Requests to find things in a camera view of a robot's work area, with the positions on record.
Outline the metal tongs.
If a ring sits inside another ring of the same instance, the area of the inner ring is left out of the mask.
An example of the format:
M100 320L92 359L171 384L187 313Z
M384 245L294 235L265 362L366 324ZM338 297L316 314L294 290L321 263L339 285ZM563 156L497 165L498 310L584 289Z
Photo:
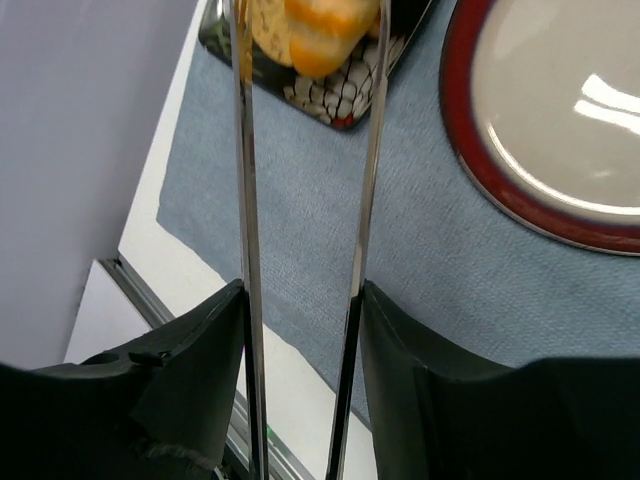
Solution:
M249 1L232 2L230 30L234 79L241 266L244 288L245 371L248 423L250 427L249 470L253 478L265 479L269 474L269 457L252 105L253 36L251 33L251 8L252 4ZM373 82L374 93L372 95L370 114L367 160L363 175L350 301L345 317L340 374L326 469L326 476L329 479L340 479L344 472L359 326L362 314L363 285L388 90L388 46L391 30L391 11L391 2L381 2L377 70Z

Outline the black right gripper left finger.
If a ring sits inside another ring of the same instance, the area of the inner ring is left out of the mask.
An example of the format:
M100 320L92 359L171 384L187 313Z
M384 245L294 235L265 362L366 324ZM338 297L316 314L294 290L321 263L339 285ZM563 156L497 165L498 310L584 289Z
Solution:
M244 345L243 286L79 364L1 369L5 479L208 479Z

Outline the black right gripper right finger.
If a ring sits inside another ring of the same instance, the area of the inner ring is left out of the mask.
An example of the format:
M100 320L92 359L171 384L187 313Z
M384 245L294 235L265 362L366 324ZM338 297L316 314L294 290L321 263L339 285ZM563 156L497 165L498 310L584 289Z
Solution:
M551 357L510 368L364 286L360 332L382 479L635 479L639 362Z

